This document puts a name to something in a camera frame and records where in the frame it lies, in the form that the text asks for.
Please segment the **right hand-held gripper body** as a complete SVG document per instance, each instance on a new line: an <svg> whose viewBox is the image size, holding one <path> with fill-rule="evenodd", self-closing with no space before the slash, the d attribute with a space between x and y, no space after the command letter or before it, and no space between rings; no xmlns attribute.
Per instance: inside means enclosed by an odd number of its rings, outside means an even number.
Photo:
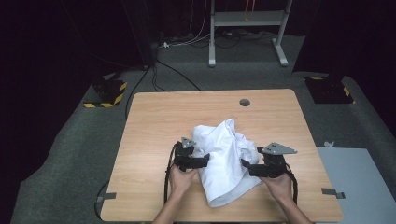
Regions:
<svg viewBox="0 0 396 224"><path fill-rule="evenodd" d="M296 149L283 146L279 143L270 143L267 147L257 147L263 155L263 164L260 165L258 176L276 178L287 172L286 154L297 154Z"/></svg>

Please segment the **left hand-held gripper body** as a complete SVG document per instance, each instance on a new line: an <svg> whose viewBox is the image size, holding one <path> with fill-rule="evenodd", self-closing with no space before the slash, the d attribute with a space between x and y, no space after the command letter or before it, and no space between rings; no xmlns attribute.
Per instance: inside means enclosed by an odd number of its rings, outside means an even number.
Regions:
<svg viewBox="0 0 396 224"><path fill-rule="evenodd" d="M182 137L180 141L175 144L174 164L183 172L187 169L195 169L198 167L197 160L192 156L195 142Z"/></svg>

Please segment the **white button-up shirt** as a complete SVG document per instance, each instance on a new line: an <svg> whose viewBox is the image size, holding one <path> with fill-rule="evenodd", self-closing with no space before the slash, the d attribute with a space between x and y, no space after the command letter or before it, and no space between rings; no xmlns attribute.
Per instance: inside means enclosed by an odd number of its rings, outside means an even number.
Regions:
<svg viewBox="0 0 396 224"><path fill-rule="evenodd" d="M199 169L199 176L210 207L232 203L262 183L241 163L245 160L258 164L259 157L255 143L235 131L233 119L216 127L194 127L192 140L196 143L194 156L209 155L207 166Z"/></svg>

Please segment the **person's right hand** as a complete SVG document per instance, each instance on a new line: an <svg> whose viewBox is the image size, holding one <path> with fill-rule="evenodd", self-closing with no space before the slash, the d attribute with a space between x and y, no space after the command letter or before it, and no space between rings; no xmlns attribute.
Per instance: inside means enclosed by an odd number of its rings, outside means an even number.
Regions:
<svg viewBox="0 0 396 224"><path fill-rule="evenodd" d="M293 203L292 182L287 174L276 178L262 177L261 181L267 186L270 194L279 204Z"/></svg>

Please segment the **person's left hand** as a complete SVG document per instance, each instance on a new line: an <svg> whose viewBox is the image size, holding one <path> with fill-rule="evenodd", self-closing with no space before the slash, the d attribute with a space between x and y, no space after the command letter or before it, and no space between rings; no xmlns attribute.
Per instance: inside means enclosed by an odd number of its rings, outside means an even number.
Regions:
<svg viewBox="0 0 396 224"><path fill-rule="evenodd" d="M198 174L197 169L182 172L177 166L171 168L171 198L182 199L189 190L192 180Z"/></svg>

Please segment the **grey tape strip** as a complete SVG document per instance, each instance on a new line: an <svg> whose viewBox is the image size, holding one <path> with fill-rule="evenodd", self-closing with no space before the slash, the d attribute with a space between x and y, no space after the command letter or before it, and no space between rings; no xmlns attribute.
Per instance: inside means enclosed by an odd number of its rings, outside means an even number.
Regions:
<svg viewBox="0 0 396 224"><path fill-rule="evenodd" d="M116 192L110 192L110 193L106 193L104 195L99 195L96 198L96 202L102 203L104 200L116 199L116 196L117 196Z"/></svg>
<svg viewBox="0 0 396 224"><path fill-rule="evenodd" d="M321 192L324 195L332 195L336 199L345 199L346 195L344 192L338 192L336 189L321 188Z"/></svg>

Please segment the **grey flat panel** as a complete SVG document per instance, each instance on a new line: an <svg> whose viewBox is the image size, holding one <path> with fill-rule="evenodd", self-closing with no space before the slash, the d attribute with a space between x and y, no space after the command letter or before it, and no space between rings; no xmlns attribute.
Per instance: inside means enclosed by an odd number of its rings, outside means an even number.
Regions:
<svg viewBox="0 0 396 224"><path fill-rule="evenodd" d="M396 224L396 201L365 148L319 147L343 219L337 224Z"/></svg>

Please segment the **black base with yellow stripes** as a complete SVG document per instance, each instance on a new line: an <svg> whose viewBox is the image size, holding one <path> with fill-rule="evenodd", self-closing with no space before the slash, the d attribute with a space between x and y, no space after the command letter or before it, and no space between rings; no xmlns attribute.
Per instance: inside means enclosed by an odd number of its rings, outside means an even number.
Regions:
<svg viewBox="0 0 396 224"><path fill-rule="evenodd" d="M83 106L110 108L119 105L126 87L127 83L123 80L103 80L94 83L83 100Z"/></svg>
<svg viewBox="0 0 396 224"><path fill-rule="evenodd" d="M354 102L350 91L341 81L332 82L326 77L306 77L304 82L316 104L352 104Z"/></svg>

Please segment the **black metal column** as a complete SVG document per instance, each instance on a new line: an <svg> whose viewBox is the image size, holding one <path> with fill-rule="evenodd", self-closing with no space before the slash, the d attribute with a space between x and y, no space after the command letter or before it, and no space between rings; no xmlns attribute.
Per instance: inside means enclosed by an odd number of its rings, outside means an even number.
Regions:
<svg viewBox="0 0 396 224"><path fill-rule="evenodd" d="M152 0L121 0L144 66L156 62L159 46L157 8Z"/></svg>

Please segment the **white metal desk frame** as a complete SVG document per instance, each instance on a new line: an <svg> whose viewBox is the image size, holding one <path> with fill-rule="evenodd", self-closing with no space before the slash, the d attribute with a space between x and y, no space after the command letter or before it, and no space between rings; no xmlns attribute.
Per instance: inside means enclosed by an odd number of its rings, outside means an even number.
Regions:
<svg viewBox="0 0 396 224"><path fill-rule="evenodd" d="M215 29L218 27L248 27L248 26L277 26L277 37L272 39L276 55L281 66L288 66L281 43L293 0L286 0L286 5L282 10L257 11L254 10L256 0L247 0L247 7L244 11L217 12L216 0L210 2L210 33L209 33L209 55L208 66L216 66Z"/></svg>

